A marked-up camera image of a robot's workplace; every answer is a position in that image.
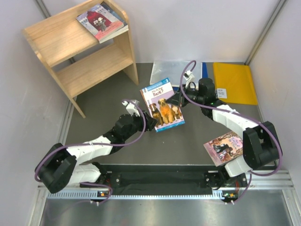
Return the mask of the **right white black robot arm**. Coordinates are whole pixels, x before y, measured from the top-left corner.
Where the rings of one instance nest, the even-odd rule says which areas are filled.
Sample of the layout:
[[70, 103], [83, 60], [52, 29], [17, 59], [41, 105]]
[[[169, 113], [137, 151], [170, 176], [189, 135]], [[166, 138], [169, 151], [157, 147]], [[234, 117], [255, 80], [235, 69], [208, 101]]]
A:
[[188, 103], [195, 104], [209, 119], [224, 125], [242, 138], [242, 155], [222, 167], [224, 171], [220, 173], [219, 179], [224, 186], [231, 186], [240, 174], [254, 172], [276, 160], [282, 161], [283, 152], [274, 125], [269, 121], [260, 123], [243, 116], [221, 101], [211, 79], [200, 79], [198, 89], [181, 85], [177, 92], [167, 99], [167, 103], [179, 107]]

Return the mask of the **red grey castle book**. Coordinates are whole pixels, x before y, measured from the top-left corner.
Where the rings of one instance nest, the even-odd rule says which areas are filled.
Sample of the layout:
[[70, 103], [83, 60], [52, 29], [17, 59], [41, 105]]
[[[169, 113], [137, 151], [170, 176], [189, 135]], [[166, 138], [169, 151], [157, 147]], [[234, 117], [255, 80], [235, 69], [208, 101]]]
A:
[[77, 21], [82, 24], [98, 41], [110, 33], [107, 25], [111, 22], [106, 20], [106, 17], [101, 14], [103, 7], [100, 4], [94, 5], [88, 11], [78, 15]]

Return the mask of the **Why Do Dogs Bark book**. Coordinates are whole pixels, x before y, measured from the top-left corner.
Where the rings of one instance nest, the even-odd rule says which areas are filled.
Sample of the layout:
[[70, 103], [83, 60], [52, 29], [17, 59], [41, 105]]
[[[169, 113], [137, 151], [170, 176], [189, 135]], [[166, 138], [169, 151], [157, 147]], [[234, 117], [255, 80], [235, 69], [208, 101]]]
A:
[[143, 90], [149, 104], [148, 111], [158, 121], [155, 126], [156, 132], [161, 132], [185, 123], [180, 108], [167, 103], [167, 99], [174, 95], [169, 78], [145, 87]]

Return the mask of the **blue Nineteen Eighty-Four book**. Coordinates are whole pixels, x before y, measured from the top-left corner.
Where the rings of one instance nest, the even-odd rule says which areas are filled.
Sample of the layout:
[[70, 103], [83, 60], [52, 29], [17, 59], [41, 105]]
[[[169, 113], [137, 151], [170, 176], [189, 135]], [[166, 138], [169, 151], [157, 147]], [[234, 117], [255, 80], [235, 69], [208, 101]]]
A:
[[101, 38], [99, 40], [99, 43], [108, 41], [128, 31], [128, 24], [126, 23], [126, 21], [121, 18], [114, 10], [112, 10], [112, 8], [110, 8], [108, 4], [102, 2], [101, 6], [103, 7], [103, 9], [101, 9], [101, 14], [106, 17], [107, 21], [111, 22], [110, 25], [107, 25], [107, 28], [109, 28], [111, 31], [104, 38]]

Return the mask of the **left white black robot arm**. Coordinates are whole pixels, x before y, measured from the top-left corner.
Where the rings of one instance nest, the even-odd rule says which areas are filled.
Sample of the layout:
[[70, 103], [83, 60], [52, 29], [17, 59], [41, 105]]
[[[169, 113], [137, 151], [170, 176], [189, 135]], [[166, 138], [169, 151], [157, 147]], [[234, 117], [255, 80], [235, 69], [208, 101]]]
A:
[[111, 130], [95, 140], [67, 146], [57, 143], [35, 168], [35, 179], [52, 194], [72, 184], [88, 182], [103, 186], [107, 180], [105, 172], [95, 163], [85, 163], [119, 151], [127, 146], [126, 141], [132, 135], [153, 130], [157, 122], [145, 111], [139, 116], [123, 114]]

